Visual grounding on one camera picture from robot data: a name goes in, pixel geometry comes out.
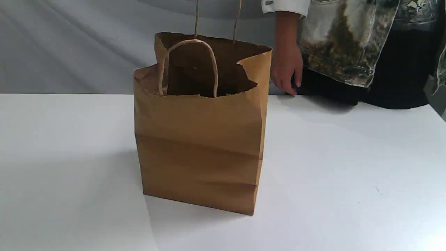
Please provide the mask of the person's right forearm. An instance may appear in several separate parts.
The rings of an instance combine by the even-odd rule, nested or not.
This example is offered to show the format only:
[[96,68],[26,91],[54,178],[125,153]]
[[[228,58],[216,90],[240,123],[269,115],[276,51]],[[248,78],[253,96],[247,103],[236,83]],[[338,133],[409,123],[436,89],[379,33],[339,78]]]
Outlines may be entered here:
[[301,15],[299,13],[275,12],[275,46],[284,50],[297,45],[297,29]]

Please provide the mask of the person's right hand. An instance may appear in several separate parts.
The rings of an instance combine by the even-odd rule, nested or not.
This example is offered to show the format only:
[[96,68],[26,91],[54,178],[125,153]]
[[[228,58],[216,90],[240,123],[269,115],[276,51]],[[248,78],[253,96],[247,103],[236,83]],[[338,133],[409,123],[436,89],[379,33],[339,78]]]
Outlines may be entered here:
[[272,56],[271,76],[277,88],[295,96],[301,86],[303,60],[296,43],[277,45]]

